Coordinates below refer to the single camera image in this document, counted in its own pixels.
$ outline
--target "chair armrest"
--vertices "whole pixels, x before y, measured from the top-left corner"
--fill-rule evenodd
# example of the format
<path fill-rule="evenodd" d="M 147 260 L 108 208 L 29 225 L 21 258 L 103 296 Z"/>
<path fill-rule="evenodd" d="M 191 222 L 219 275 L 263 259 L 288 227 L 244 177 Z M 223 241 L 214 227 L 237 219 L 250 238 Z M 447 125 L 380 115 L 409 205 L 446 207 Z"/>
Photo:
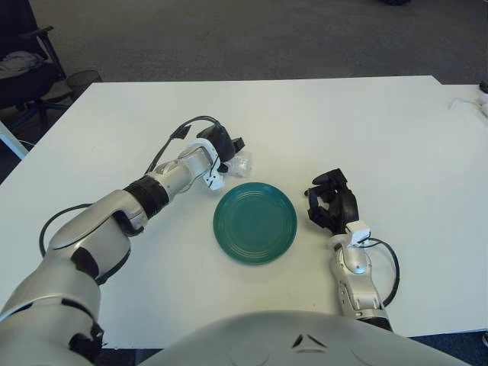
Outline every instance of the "chair armrest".
<path fill-rule="evenodd" d="M 31 38 L 39 37 L 40 35 L 43 35 L 43 34 L 47 34 L 47 32 L 49 32 L 53 29 L 54 29 L 54 27 L 52 25 L 48 25 L 47 27 L 37 28 L 36 30 L 33 30 L 31 32 L 19 34 L 18 36 L 20 38 L 28 40 Z"/>

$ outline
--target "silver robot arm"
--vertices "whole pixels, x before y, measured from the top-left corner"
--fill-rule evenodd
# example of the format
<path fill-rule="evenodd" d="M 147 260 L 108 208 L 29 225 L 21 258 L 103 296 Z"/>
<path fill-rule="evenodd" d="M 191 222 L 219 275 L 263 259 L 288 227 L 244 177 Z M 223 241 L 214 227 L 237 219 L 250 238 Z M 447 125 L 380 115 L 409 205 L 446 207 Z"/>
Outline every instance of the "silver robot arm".
<path fill-rule="evenodd" d="M 220 188 L 219 166 L 214 146 L 196 139 L 176 160 L 103 197 L 64 225 L 0 313 L 0 364 L 92 364 L 103 336 L 98 286 L 129 257 L 128 236 L 141 233 L 197 178 L 210 189 Z"/>
<path fill-rule="evenodd" d="M 371 235 L 363 221 L 346 225 L 346 234 L 334 235 L 330 247 L 332 273 L 337 281 L 342 314 L 386 330 L 392 330 L 387 311 L 371 277 L 371 260 L 361 247 Z"/>

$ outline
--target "small white object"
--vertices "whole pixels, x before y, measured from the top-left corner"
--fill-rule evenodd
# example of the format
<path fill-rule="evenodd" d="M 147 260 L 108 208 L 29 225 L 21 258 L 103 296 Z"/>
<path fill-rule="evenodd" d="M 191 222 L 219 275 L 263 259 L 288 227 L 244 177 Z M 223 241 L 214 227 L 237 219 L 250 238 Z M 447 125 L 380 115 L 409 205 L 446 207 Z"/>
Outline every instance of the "small white object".
<path fill-rule="evenodd" d="M 251 175 L 252 154 L 249 151 L 240 151 L 224 164 L 229 168 L 228 175 L 247 178 Z"/>
<path fill-rule="evenodd" d="M 351 242 L 349 245 L 358 244 L 360 241 L 371 235 L 371 230 L 362 220 L 348 223 L 345 228 L 351 233 Z"/>

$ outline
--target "gray carpet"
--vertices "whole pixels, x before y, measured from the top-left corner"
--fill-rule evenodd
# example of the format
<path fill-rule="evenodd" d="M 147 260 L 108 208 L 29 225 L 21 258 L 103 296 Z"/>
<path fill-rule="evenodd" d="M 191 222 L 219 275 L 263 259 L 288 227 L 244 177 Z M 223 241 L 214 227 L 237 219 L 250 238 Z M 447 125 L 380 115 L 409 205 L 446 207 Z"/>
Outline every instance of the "gray carpet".
<path fill-rule="evenodd" d="M 68 74 L 105 81 L 487 77 L 483 0 L 32 0 Z"/>

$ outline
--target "cloth on chair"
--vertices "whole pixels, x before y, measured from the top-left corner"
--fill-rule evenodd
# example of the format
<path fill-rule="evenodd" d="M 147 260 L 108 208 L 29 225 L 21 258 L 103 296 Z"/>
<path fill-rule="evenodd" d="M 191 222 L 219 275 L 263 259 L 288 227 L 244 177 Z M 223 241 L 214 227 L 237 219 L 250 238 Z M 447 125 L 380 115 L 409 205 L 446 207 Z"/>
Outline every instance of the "cloth on chair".
<path fill-rule="evenodd" d="M 44 58 L 36 53 L 16 51 L 9 53 L 0 61 L 0 79 L 7 79 L 29 72 L 42 66 Z"/>

